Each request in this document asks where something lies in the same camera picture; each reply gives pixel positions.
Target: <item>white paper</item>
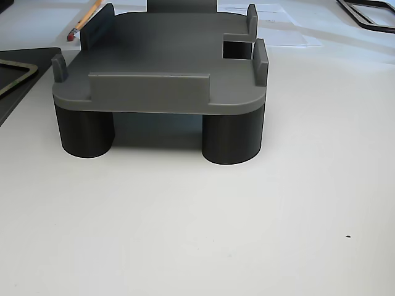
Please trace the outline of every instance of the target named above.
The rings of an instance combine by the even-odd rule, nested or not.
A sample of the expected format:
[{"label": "white paper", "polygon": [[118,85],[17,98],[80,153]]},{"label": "white paper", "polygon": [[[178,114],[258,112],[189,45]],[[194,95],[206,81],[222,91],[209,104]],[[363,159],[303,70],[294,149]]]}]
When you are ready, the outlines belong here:
[{"label": "white paper", "polygon": [[[303,36],[297,23],[279,4],[258,4],[258,38],[265,40],[267,46],[311,46],[321,43],[310,36]],[[247,4],[218,5],[219,12],[247,14]]]}]

